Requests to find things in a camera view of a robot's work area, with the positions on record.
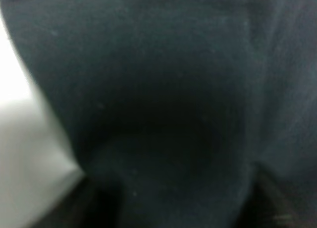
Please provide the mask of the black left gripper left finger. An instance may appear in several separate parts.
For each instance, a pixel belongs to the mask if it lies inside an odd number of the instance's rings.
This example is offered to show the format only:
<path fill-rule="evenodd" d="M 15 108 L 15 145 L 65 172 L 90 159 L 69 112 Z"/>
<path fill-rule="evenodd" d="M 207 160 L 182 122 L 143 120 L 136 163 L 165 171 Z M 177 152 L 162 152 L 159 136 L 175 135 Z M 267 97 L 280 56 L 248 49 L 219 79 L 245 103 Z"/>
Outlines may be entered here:
<path fill-rule="evenodd" d="M 82 179 L 32 228 L 116 228 L 124 198 L 121 182 Z"/>

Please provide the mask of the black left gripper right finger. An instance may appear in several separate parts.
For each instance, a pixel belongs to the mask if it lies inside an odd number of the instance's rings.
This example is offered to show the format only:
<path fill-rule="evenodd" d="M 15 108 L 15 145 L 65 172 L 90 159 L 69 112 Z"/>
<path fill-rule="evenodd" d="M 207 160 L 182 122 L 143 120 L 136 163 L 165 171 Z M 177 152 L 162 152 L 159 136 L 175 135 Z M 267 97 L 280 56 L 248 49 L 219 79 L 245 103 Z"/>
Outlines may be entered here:
<path fill-rule="evenodd" d="M 315 228 L 317 180 L 283 180 L 261 164 L 234 228 Z"/>

